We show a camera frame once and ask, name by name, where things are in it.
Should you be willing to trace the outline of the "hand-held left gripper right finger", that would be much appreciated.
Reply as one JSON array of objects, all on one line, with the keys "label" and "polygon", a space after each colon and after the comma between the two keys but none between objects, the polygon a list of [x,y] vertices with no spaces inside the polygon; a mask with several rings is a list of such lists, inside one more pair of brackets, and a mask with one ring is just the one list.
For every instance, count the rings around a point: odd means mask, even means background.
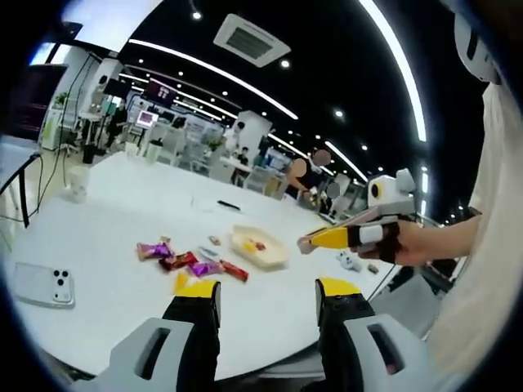
[{"label": "hand-held left gripper right finger", "polygon": [[318,278],[315,298],[328,391],[430,389],[424,343],[389,314],[375,314],[357,286]]}]

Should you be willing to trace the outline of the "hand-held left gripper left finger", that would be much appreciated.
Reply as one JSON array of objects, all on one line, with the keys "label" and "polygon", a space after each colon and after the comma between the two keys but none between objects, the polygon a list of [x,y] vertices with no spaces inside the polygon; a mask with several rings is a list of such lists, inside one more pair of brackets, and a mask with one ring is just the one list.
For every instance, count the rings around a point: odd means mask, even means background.
[{"label": "hand-held left gripper left finger", "polygon": [[101,391],[209,391],[220,353],[221,284],[182,288],[162,318],[149,318],[111,351]]}]

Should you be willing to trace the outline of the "person's right hand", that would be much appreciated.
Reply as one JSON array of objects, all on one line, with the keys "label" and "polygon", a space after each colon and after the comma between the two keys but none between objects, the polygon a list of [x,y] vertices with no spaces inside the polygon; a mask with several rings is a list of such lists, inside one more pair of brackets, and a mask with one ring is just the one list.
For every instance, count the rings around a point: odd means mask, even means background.
[{"label": "person's right hand", "polygon": [[360,258],[407,266],[420,266],[431,259],[424,243],[424,229],[416,223],[399,220],[382,228],[384,237],[372,248],[354,248]]}]

